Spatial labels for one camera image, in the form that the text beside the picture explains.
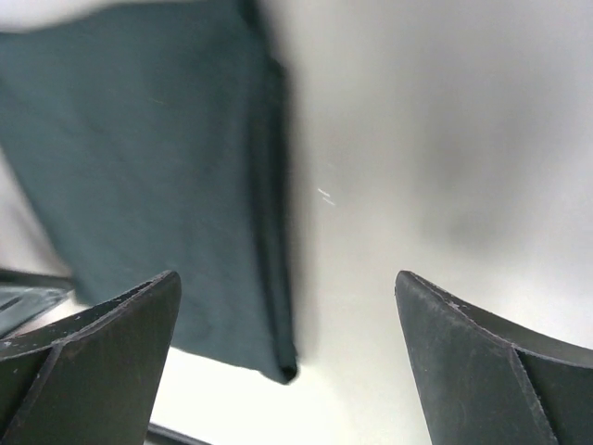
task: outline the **white surface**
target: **white surface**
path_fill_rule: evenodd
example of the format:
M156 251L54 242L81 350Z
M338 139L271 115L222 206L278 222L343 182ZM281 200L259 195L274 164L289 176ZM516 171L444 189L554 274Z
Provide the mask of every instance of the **white surface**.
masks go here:
M0 0L0 23L99 3ZM213 445L429 443L400 269L593 347L589 3L270 0L296 89L301 377L173 351L154 420ZM56 271L0 172L0 261Z

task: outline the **folded fabric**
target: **folded fabric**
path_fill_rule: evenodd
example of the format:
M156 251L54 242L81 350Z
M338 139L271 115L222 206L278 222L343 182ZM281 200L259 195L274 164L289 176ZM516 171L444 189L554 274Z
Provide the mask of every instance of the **folded fabric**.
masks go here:
M0 34L0 146L78 298L175 270L172 345L282 383L297 373L285 98L250 1Z

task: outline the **black plastic part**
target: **black plastic part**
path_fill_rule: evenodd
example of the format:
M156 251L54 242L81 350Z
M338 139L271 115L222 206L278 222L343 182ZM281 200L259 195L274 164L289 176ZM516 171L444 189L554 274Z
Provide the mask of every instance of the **black plastic part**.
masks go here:
M142 445L179 310L164 273L0 341L2 445Z
M66 301L71 290L66 277L0 269L0 338Z
M434 445L593 443L593 350L402 272L397 306Z
M190 438L177 431L155 424L148 426L146 440L149 445L208 445L201 440Z

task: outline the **dark green cloth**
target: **dark green cloth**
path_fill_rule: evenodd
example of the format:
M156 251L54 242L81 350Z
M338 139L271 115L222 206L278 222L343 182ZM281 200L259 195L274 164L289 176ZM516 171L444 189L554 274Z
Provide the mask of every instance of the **dark green cloth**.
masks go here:
M260 23L205 0L0 34L0 146L81 301L175 270L173 346L286 383L286 91Z

